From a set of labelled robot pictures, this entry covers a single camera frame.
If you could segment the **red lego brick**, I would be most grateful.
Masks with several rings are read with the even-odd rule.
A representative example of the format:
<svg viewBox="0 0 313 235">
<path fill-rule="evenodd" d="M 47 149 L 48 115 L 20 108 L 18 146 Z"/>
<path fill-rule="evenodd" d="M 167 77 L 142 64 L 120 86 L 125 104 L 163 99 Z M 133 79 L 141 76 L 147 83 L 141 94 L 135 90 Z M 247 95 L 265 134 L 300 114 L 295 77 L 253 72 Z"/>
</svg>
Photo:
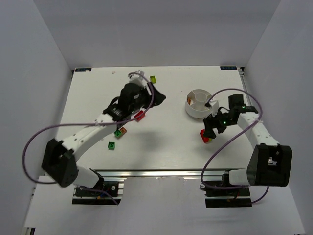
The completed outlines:
<svg viewBox="0 0 313 235">
<path fill-rule="evenodd" d="M 135 116 L 135 121 L 139 122 L 145 117 L 145 112 L 143 110 L 140 110 Z"/>
</svg>

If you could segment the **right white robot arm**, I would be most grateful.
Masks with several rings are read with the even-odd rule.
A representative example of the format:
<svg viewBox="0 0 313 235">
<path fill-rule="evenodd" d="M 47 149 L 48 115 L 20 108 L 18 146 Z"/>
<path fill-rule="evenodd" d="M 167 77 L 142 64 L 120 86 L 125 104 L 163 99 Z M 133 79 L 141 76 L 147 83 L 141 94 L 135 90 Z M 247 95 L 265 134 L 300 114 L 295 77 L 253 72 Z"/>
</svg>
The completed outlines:
<svg viewBox="0 0 313 235">
<path fill-rule="evenodd" d="M 241 128 L 253 148 L 246 168 L 229 170 L 223 174 L 220 188 L 241 188 L 248 186 L 286 187 L 289 183 L 292 149 L 281 145 L 258 119 L 260 113 L 253 106 L 244 103 L 243 95 L 234 94 L 228 98 L 229 109 L 220 109 L 210 114 L 204 122 L 205 138 L 214 139 L 227 127 Z"/>
</svg>

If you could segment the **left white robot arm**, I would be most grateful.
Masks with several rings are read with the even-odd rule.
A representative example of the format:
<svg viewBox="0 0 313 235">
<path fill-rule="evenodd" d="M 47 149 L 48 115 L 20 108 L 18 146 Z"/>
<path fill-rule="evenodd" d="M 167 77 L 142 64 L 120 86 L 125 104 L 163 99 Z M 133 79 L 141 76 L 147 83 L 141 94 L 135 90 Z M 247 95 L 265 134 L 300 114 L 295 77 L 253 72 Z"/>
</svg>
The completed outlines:
<svg viewBox="0 0 313 235">
<path fill-rule="evenodd" d="M 62 139 L 51 139 L 45 148 L 42 169 L 63 188 L 71 184 L 96 188 L 103 182 L 100 175 L 92 169 L 77 166 L 80 157 L 101 139 L 116 132 L 131 120 L 140 109 L 148 110 L 160 105 L 166 96 L 152 83 L 147 86 L 128 83 L 109 106 L 91 124 Z"/>
</svg>

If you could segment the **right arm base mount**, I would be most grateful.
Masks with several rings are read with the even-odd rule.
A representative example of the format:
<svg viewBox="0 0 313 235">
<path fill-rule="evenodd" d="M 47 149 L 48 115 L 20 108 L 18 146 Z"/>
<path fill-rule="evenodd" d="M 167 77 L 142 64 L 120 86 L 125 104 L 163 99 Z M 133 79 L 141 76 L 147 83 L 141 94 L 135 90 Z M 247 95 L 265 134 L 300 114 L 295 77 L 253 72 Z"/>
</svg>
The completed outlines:
<svg viewBox="0 0 313 235">
<path fill-rule="evenodd" d="M 250 191 L 248 188 L 217 190 L 199 186 L 205 192 L 206 208 L 248 208 L 252 207 Z"/>
</svg>

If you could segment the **red lego piece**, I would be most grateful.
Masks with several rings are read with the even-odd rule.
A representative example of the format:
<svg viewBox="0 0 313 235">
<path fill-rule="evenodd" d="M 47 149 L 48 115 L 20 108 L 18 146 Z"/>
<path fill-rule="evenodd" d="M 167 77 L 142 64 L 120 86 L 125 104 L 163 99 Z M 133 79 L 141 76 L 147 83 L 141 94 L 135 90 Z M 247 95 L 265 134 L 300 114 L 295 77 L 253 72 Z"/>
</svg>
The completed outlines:
<svg viewBox="0 0 313 235">
<path fill-rule="evenodd" d="M 202 130 L 200 131 L 200 136 L 201 136 L 201 138 L 202 138 L 203 141 L 204 141 L 205 138 L 207 138 L 207 137 L 204 136 L 204 132 L 205 132 L 204 129 L 202 129 Z"/>
</svg>

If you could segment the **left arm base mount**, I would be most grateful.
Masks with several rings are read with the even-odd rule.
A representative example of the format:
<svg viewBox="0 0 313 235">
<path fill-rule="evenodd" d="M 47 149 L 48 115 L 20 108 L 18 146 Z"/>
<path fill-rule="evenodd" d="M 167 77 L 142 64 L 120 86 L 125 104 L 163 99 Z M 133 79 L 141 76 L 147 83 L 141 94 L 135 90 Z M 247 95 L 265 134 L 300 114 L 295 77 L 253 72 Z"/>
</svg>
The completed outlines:
<svg viewBox="0 0 313 235">
<path fill-rule="evenodd" d="M 85 190 L 76 186 L 72 204 L 117 206 L 121 201 L 123 188 L 124 183 L 119 181 L 105 181 L 100 191 Z"/>
</svg>

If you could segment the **orange lego brick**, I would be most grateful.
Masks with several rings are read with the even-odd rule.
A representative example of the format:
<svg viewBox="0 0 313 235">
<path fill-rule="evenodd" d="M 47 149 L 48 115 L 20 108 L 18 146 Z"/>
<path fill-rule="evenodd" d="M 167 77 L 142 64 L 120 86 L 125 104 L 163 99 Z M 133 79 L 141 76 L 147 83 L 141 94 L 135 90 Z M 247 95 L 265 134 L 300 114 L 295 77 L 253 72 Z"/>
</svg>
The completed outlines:
<svg viewBox="0 0 313 235">
<path fill-rule="evenodd" d="M 124 135 L 125 133 L 127 133 L 127 130 L 124 127 L 122 127 L 120 128 L 120 132 Z"/>
</svg>

